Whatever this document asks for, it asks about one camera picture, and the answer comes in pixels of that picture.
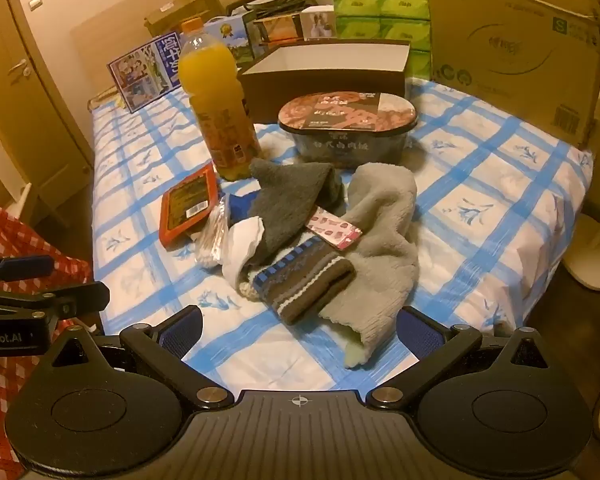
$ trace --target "fuzzy gray sock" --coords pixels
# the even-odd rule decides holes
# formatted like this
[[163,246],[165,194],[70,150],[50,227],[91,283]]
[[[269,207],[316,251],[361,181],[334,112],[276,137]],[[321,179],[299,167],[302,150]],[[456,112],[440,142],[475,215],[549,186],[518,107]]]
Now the fuzzy gray sock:
[[259,216],[264,235],[248,261],[257,266],[270,260],[303,228],[315,205],[337,214],[344,205],[342,180],[331,164],[308,162],[279,166],[254,158],[251,174],[260,183],[249,216]]
[[344,255],[356,277],[321,311],[320,317],[347,334],[345,366],[364,364],[395,329],[395,317],[416,279],[418,252],[405,239],[416,199],[413,173],[401,166],[360,166],[347,191],[342,217],[362,230]]

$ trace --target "green tissue package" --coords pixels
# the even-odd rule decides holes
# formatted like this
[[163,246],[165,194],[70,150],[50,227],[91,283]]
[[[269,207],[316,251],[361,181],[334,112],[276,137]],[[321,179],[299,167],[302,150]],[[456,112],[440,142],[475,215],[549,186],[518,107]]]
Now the green tissue package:
[[431,53],[421,50],[410,50],[407,60],[407,69],[404,71],[406,77],[419,77],[420,79],[431,79]]
[[337,16],[336,31],[341,40],[373,40],[380,38],[380,18]]
[[378,0],[378,6],[382,17],[429,19],[428,0]]
[[415,50],[431,50],[431,24],[419,20],[382,18],[380,37],[384,40],[411,42]]
[[378,0],[333,0],[336,16],[380,16]]

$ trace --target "door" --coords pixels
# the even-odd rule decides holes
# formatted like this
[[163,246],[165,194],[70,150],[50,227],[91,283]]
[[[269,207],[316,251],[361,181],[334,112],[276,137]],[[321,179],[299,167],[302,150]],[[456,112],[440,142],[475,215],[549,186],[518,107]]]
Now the door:
[[91,165],[29,59],[8,0],[0,0],[0,140],[51,208],[91,181]]

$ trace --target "cable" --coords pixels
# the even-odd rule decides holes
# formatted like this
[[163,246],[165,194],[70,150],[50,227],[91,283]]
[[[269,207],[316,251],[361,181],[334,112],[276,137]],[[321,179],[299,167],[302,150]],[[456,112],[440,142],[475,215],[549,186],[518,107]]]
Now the cable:
[[316,0],[273,0],[263,4],[245,4],[247,10],[255,10],[256,19],[268,18],[277,14],[288,14],[317,5]]

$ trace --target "white fan base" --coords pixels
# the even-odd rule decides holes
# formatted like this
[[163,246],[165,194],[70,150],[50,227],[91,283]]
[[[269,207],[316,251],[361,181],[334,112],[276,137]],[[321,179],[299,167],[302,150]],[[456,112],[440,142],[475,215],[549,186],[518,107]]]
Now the white fan base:
[[573,240],[562,260],[571,275],[592,290],[600,290],[600,242],[591,245],[599,230],[600,224],[593,218],[578,215]]

